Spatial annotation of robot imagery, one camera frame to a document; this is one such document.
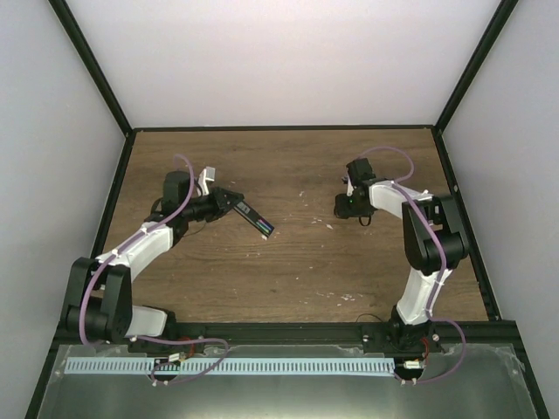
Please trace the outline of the black remote control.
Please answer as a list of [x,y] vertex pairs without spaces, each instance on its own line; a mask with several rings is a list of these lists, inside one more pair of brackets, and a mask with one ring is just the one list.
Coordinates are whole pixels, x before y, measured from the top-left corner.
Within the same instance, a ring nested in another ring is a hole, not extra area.
[[[254,227],[259,233],[260,235],[264,238],[267,239],[269,238],[273,232],[274,232],[274,226],[269,223],[264,217],[262,217],[258,211],[256,211],[252,206],[250,206],[248,203],[246,203],[245,201],[241,201],[239,202],[237,205],[234,206],[233,208],[239,215],[241,215],[252,227]],[[257,226],[257,223],[259,222],[259,219],[264,220],[265,222],[267,222],[268,224],[270,224],[273,227],[273,230],[271,230],[270,234],[265,234],[264,232],[261,231],[261,229]]]

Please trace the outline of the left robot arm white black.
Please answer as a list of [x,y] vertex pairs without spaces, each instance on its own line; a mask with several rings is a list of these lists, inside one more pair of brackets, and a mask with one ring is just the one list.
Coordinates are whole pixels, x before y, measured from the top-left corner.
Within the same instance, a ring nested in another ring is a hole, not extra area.
[[145,338],[158,352],[171,351],[179,332],[168,324],[170,313],[134,305],[132,284],[182,240],[191,223],[212,223],[243,199],[241,193],[209,187],[204,179],[196,180],[187,172],[167,173],[162,197],[136,233],[104,254],[78,258],[72,264],[59,327],[86,344]]

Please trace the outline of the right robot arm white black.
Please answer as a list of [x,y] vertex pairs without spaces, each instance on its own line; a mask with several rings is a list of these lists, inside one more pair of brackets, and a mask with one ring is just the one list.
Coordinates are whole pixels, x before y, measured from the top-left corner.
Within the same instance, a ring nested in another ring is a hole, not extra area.
[[368,226],[381,210],[402,221],[404,253],[411,267],[404,293],[392,308],[388,340],[400,352],[428,332],[445,281],[469,255],[469,241],[455,200],[406,188],[376,176],[366,158],[346,165],[347,190],[335,197],[334,214]]

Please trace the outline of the purple blue AAA battery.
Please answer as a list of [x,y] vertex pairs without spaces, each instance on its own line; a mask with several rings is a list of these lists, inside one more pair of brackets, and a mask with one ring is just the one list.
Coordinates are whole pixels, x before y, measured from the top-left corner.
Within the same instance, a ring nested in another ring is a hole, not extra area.
[[259,223],[263,226],[263,228],[267,229],[267,230],[273,230],[273,227],[268,224],[267,222],[265,222],[262,219],[259,219]]

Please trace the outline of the green AAA battery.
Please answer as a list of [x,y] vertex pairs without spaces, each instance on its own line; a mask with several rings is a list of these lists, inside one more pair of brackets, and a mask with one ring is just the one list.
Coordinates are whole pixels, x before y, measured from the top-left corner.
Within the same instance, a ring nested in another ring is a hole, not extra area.
[[261,229],[262,232],[264,232],[265,234],[270,234],[271,230],[264,224],[262,223],[257,223],[257,226]]

